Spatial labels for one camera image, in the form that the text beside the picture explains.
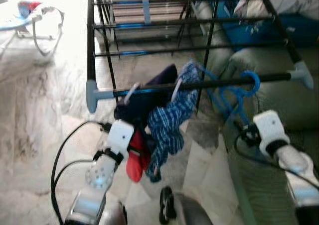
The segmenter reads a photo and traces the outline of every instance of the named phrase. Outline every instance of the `black metal rod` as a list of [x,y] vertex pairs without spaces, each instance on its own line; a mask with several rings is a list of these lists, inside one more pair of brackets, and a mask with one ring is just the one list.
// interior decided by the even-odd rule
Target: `black metal rod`
[[156,50],[142,50],[142,51],[120,51],[120,52],[100,52],[96,53],[96,57],[109,57],[109,56],[125,56],[125,55],[149,55],[156,53],[170,53],[170,52],[182,52],[182,51],[198,51],[215,49],[215,48],[235,48],[235,47],[269,47],[281,45],[284,46],[286,43],[284,41],[279,42],[266,42],[266,43],[237,43],[237,44],[220,44],[220,45],[210,45],[210,46],[197,46],[197,47],[185,47],[185,48],[165,48]]
[[[110,13],[110,11],[112,10],[112,6],[111,5],[104,5],[104,7],[107,9],[107,12],[108,12],[108,15],[109,15],[109,18],[110,18],[110,21],[111,21],[111,13]],[[114,33],[115,45],[116,45],[117,50],[119,51],[119,45],[118,45],[118,41],[117,41],[117,37],[116,37],[116,32],[114,31],[113,33]],[[112,77],[112,83],[113,83],[113,81],[114,81],[114,84],[115,84],[115,78],[114,77]]]
[[[103,18],[103,13],[102,13],[102,11],[104,11],[104,16],[105,16],[105,19],[106,19],[106,21],[107,21],[107,23],[109,23],[109,20],[108,20],[108,18],[107,18],[107,15],[106,15],[106,12],[105,12],[105,9],[104,9],[104,7],[102,8],[102,6],[101,5],[98,5],[97,6],[98,7],[98,12],[99,12],[99,17],[100,17],[100,22],[101,22],[101,24],[103,24],[104,25],[104,18]],[[106,38],[106,31],[105,31],[105,28],[104,29],[102,29],[102,32],[103,32],[103,35],[104,35],[104,43],[106,42],[105,40],[105,38]]]
[[[119,33],[120,37],[123,37],[123,35],[131,35],[131,36],[136,36],[136,37],[130,37],[131,39],[132,38],[136,38],[136,39],[140,39],[141,37],[139,37],[139,35],[146,35],[147,37],[146,38],[149,38],[149,37],[152,37],[152,38],[157,38],[157,37],[177,37],[176,35],[176,31],[178,30],[178,28],[171,28],[171,29],[163,29],[160,33],[158,33],[157,31],[155,30],[150,30],[149,33],[153,33],[153,32],[156,32],[156,35],[154,36],[151,36],[149,35],[147,32],[145,32],[144,30],[143,31],[134,31],[134,30],[130,30],[130,31],[121,31],[121,30],[118,30],[117,32]],[[186,34],[188,36],[204,36],[204,34],[202,32],[198,32],[198,33],[188,33]]]
[[[157,4],[150,4],[149,7],[150,8],[169,8],[169,7],[183,7],[183,3],[180,2],[173,2],[173,3],[157,3]],[[113,9],[114,10],[120,10],[120,9],[141,9],[143,8],[143,5],[141,4],[137,4],[135,6],[131,6],[131,5],[114,5]]]
[[[98,11],[99,11],[100,21],[101,21],[102,24],[104,24],[103,12],[102,12],[102,6],[101,6],[101,5],[98,5]],[[106,31],[105,31],[105,29],[103,29],[103,41],[104,41],[104,45],[105,45],[106,51],[109,51],[109,50],[110,50],[110,49],[109,49],[109,42],[108,42],[107,37],[106,37]],[[114,72],[113,72],[111,57],[108,57],[108,63],[109,63],[109,68],[110,68],[110,74],[111,74],[112,85],[113,85],[113,88],[116,88],[115,77],[114,77]]]
[[[211,45],[211,40],[213,37],[213,31],[215,27],[215,19],[217,18],[217,9],[218,9],[218,1],[214,2],[214,8],[213,8],[213,14],[211,16],[211,23],[210,23],[210,28],[209,28],[209,34],[208,34],[208,39],[207,39],[207,49],[205,52],[205,57],[204,57],[204,69],[207,67],[207,61],[209,57],[209,46]],[[201,73],[201,80],[204,80],[205,73]],[[201,90],[198,92],[198,97],[197,97],[197,104],[196,104],[196,109],[199,108],[199,102],[200,102],[200,96],[201,96]]]
[[[113,12],[113,21],[116,22],[115,16],[114,16],[114,12]],[[115,29],[113,29],[113,33],[114,33],[114,41],[115,41],[116,49],[117,49],[117,51],[119,51],[119,44],[118,44],[118,39],[117,39],[117,36],[116,36],[116,30]]]
[[103,5],[103,12],[104,12],[104,16],[108,22],[111,22],[111,17],[110,17],[110,11],[109,11],[109,6],[108,5]]
[[270,2],[270,0],[263,0],[263,2],[264,2],[264,5],[265,5],[267,11],[274,16],[274,23],[275,23],[275,26],[277,27],[279,34],[282,36],[283,39],[287,40],[287,50],[288,50],[288,53],[290,55],[292,62],[296,63],[296,62],[302,61],[301,55],[296,50],[296,47],[295,47],[291,37],[287,33],[285,27],[283,26],[273,4]]
[[[180,11],[174,11],[174,12],[155,12],[155,13],[152,13],[150,12],[150,15],[165,15],[165,14],[180,14]],[[140,14],[115,14],[114,15],[115,17],[133,17],[133,16],[144,16],[143,13],[140,13]]]
[[[190,8],[191,8],[190,3],[188,3],[187,5],[185,5],[185,8],[183,8],[183,10],[184,10],[184,9],[187,10],[187,11],[186,11],[186,14],[185,14],[185,19],[188,19],[189,16],[190,16]],[[180,14],[179,20],[181,20],[182,17],[183,17],[183,12]],[[178,33],[177,33],[177,37],[178,37],[177,47],[179,47],[179,45],[180,45],[180,42],[181,42],[181,39],[182,39],[182,35],[183,35],[183,33],[184,33],[184,28],[185,28],[185,24],[180,25],[179,31],[178,31]]]
[[[272,20],[272,17],[234,17],[234,18],[215,18],[214,22],[256,22],[261,20]],[[183,25],[183,24],[201,24],[211,22],[211,19],[174,19],[174,20],[161,20],[153,21],[151,23],[144,22],[121,22],[110,23],[107,25],[95,24],[95,29],[102,28],[143,28],[151,26],[167,26],[167,25]]]
[[87,20],[87,76],[88,80],[94,80],[95,77],[95,58],[94,58],[94,5],[93,0],[88,0],[88,20]]
[[[149,0],[149,3],[168,3],[168,2],[214,2],[214,1],[237,1],[237,0]],[[128,4],[142,4],[142,0],[97,0],[94,4],[115,4],[115,5],[128,5]]]
[[154,31],[155,29],[160,29],[161,31],[166,31],[166,30],[171,30],[171,29],[179,29],[179,25],[168,25],[168,26],[153,26],[153,27],[145,27],[143,30],[140,30],[139,28],[114,28],[115,31],[117,32],[134,32],[134,33],[144,33],[147,31]]
[[[289,81],[291,79],[290,73],[277,73],[277,74],[268,74],[260,75],[259,79],[261,82],[277,82],[277,81]],[[194,90],[194,89],[207,89],[207,88],[217,88],[224,86],[239,86],[239,85],[251,85],[255,81],[251,77],[244,78],[233,78],[229,80],[219,80],[219,81],[204,81],[198,83],[187,83],[181,84],[179,90]],[[133,94],[150,94],[150,93],[159,93],[165,91],[173,91],[176,87],[176,84],[164,84],[164,85],[151,85],[143,86],[136,89]],[[115,97],[122,97],[127,95],[129,92],[128,89],[113,89],[113,94]]]
[[[109,6],[110,19],[111,19],[111,11],[114,12],[112,6]],[[116,39],[115,30],[114,30],[114,40],[115,40],[115,43],[116,43],[116,48],[119,51],[119,46],[118,46],[118,42],[117,42],[117,39]],[[106,50],[108,52],[110,51],[109,44],[105,45],[105,48],[106,48]],[[108,62],[109,62],[109,69],[110,69],[110,74],[111,74],[112,86],[113,86],[113,88],[116,88],[116,82],[115,82],[115,76],[114,76],[114,72],[113,72],[113,65],[112,65],[111,57],[108,57]],[[119,102],[118,97],[115,97],[115,101],[116,101],[116,103]]]
[[163,40],[173,40],[173,39],[177,39],[179,37],[183,37],[183,38],[189,38],[189,37],[202,37],[203,34],[202,33],[194,33],[194,34],[184,34],[182,36],[177,36],[177,35],[162,35],[162,36],[154,36],[154,37],[134,37],[134,38],[119,38],[118,42],[148,42],[148,41],[152,41],[152,40],[159,40],[159,41],[163,41]]
[[181,10],[181,12],[179,14],[179,19],[183,18],[183,14],[184,14],[184,12],[185,12],[185,10],[187,8],[187,5],[188,5],[187,3],[184,4],[183,9]]

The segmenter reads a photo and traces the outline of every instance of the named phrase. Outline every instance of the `white hanger hook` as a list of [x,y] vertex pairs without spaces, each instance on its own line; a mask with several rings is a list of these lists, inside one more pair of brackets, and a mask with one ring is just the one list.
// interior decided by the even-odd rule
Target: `white hanger hook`
[[132,86],[132,88],[129,90],[129,92],[127,93],[127,95],[126,95],[125,98],[124,98],[124,104],[125,104],[125,105],[127,105],[127,104],[130,102],[129,99],[130,99],[131,95],[133,94],[133,92],[134,92],[140,85],[141,85],[140,82],[136,82],[136,83]]
[[173,95],[171,96],[170,102],[173,102],[175,100],[175,98],[177,96],[178,89],[179,89],[182,82],[183,82],[183,80],[181,78],[179,78],[179,80],[176,83],[175,89],[173,91]]

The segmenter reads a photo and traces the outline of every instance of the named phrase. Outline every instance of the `tiled floor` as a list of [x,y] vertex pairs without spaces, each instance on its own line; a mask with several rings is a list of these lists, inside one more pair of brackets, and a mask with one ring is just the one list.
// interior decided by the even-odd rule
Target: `tiled floor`
[[[58,146],[83,120],[114,120],[113,100],[99,102],[95,114],[87,111],[86,0],[67,1],[58,3],[66,16],[64,34],[53,56],[44,58],[32,41],[15,39],[0,60],[0,224],[57,224],[49,178]],[[0,43],[7,36],[0,34]],[[171,63],[180,69],[191,56],[114,58],[118,87],[145,82]],[[102,59],[97,60],[97,82],[99,87],[111,87]],[[107,204],[126,204],[130,225],[158,224],[159,195],[165,185],[197,199],[215,225],[243,224],[217,118],[207,108],[207,95],[203,98],[198,114],[181,126],[184,148],[162,167],[161,182],[152,184],[144,177],[135,184],[126,175],[126,164],[119,166]],[[59,167],[74,159],[92,158],[101,136],[97,126],[85,127],[65,146]],[[84,185],[85,167],[74,166],[61,177],[57,198],[63,216]]]

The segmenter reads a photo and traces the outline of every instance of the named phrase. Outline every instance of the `metal frame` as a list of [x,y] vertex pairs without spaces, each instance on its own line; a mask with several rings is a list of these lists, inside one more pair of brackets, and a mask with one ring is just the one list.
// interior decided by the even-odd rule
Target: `metal frame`
[[[194,3],[199,1],[209,1],[214,2],[213,5],[213,13],[211,19],[197,19],[197,18],[189,18],[191,15],[192,10],[194,11]],[[147,55],[147,54],[155,54],[155,53],[172,53],[173,52],[181,52],[181,51],[196,51],[196,50],[205,50],[204,56],[204,67],[207,66],[208,56],[210,49],[213,48],[228,48],[228,47],[265,47],[265,46],[278,46],[282,45],[285,46],[288,50],[290,58],[292,62],[295,64],[297,68],[296,71],[293,72],[286,72],[283,74],[270,74],[270,75],[263,75],[260,76],[262,82],[269,82],[269,81],[280,81],[280,80],[291,80],[291,79],[302,79],[303,82],[306,84],[308,88],[313,87],[312,77],[303,62],[300,54],[297,52],[290,36],[286,32],[284,26],[282,25],[278,14],[274,7],[272,6],[269,0],[263,0],[263,3],[271,16],[268,17],[236,17],[236,18],[218,18],[217,17],[217,8],[218,3],[220,1],[226,0],[148,0],[147,7],[148,7],[148,14],[152,14],[150,8],[154,7],[165,7],[166,9],[170,7],[182,7],[181,12],[179,13],[179,19],[176,20],[157,20],[157,21],[140,21],[140,22],[116,22],[116,17],[124,17],[124,16],[143,16],[143,14],[138,15],[124,15],[120,14],[117,15],[114,13],[114,10],[117,9],[136,9],[136,8],[144,8],[144,0],[88,0],[88,64],[87,64],[87,71],[88,71],[88,82],[87,82],[87,105],[89,111],[93,113],[96,109],[97,101],[106,98],[117,98],[119,96],[126,95],[128,92],[127,89],[117,89],[116,88],[116,81],[113,72],[113,65],[112,59],[113,56],[128,56],[128,55]],[[94,6],[98,7],[100,23],[97,24],[94,21]],[[228,23],[228,22],[240,22],[240,23],[253,23],[260,20],[273,20],[281,39],[278,42],[274,43],[242,43],[242,44],[221,44],[221,45],[211,45],[214,26],[216,22]],[[203,36],[207,36],[207,44],[203,46],[193,46],[193,47],[179,47],[181,39],[183,37],[192,36],[190,34],[184,34],[184,28],[186,25],[201,25],[203,23],[210,23],[209,32],[206,34],[204,33]],[[145,49],[140,51],[119,51],[118,41],[116,37],[116,33],[120,32],[129,32],[129,31],[138,31],[138,30],[145,30],[145,29],[152,29],[152,28],[159,28],[159,29],[166,29],[167,27],[178,27],[179,31],[177,35],[165,35],[165,36],[158,36],[158,37],[146,37],[146,38],[130,38],[127,42],[144,42],[152,40],[173,40],[177,39],[177,47],[176,48],[167,48],[167,49]],[[94,50],[94,31],[97,30],[102,32],[104,35],[104,43],[105,43],[105,52],[95,53]],[[114,34],[114,40],[116,43],[117,51],[112,52],[110,51],[109,41],[106,37],[106,30],[109,30]],[[110,74],[112,78],[112,85],[113,90],[99,90],[97,88],[97,84],[95,81],[95,57],[106,57],[108,60]],[[226,81],[216,81],[216,82],[200,82],[195,84],[183,84],[181,85],[181,90],[187,89],[200,89],[198,94],[197,100],[197,108],[199,104],[201,89],[203,88],[213,88],[213,87],[220,87],[225,85],[242,85],[242,84],[251,84],[251,79],[232,79]],[[175,85],[160,85],[160,86],[152,86],[152,87],[143,87],[139,90],[136,90],[134,93],[156,93],[162,90],[173,90]]]

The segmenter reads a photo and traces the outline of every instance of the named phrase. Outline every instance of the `plaid fabric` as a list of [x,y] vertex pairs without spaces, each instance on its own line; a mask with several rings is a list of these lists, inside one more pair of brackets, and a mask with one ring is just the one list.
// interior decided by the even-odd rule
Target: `plaid fabric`
[[[199,82],[196,65],[193,62],[187,63],[177,80],[179,78],[183,83]],[[151,182],[161,180],[160,167],[167,161],[168,153],[174,155],[183,148],[184,140],[179,132],[179,126],[191,117],[197,95],[198,90],[179,91],[173,102],[168,103],[165,108],[157,107],[149,114],[148,125],[157,143],[146,171]]]

